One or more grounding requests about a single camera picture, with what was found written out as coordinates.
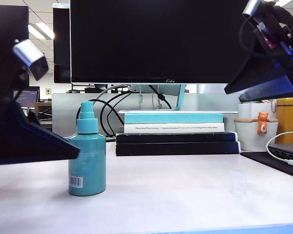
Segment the gray laptop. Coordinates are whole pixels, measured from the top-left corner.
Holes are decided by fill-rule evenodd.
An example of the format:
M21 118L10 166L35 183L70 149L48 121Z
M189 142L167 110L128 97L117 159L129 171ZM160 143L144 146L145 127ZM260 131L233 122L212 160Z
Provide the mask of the gray laptop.
M293 159L293 143L270 144L268 149L277 157Z

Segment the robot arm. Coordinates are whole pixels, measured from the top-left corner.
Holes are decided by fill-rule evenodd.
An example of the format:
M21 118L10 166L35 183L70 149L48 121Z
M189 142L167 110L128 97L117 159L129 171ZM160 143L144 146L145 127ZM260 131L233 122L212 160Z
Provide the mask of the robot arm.
M274 1L250 0L239 34L242 48L250 55L229 83L227 94L247 89L240 101L293 97L293 17ZM253 27L254 47L247 48L243 31Z
M16 43L0 58L0 164L77 158L78 148L41 127L35 115L26 117L7 95L25 73L39 80L47 71L45 56L30 40Z

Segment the teal bottle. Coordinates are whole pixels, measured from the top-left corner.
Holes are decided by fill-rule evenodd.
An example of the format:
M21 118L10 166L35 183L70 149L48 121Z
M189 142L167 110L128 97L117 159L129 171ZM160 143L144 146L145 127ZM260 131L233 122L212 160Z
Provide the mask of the teal bottle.
M98 119L94 117L93 102L81 103L77 134L68 139L80 148L78 158L68 162L68 191L72 195L89 196L105 190L105 136L98 132Z

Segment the stack of books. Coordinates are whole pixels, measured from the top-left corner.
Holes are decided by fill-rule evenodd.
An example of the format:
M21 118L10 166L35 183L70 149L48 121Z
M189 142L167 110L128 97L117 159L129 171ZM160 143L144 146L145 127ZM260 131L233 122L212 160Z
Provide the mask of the stack of books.
M126 113L116 134L117 156L238 154L237 134L219 112Z

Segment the laptop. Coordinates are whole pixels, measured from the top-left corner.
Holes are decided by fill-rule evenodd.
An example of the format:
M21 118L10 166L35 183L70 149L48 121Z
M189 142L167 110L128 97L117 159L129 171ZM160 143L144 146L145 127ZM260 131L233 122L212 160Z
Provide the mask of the laptop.
M17 95L18 90L13 90L13 98ZM34 109L35 108L35 102L38 102L39 98L39 92L38 90L23 90L21 95L17 98L17 102L21 105L21 108L23 109Z
M277 157L293 159L293 143L270 144L268 149Z

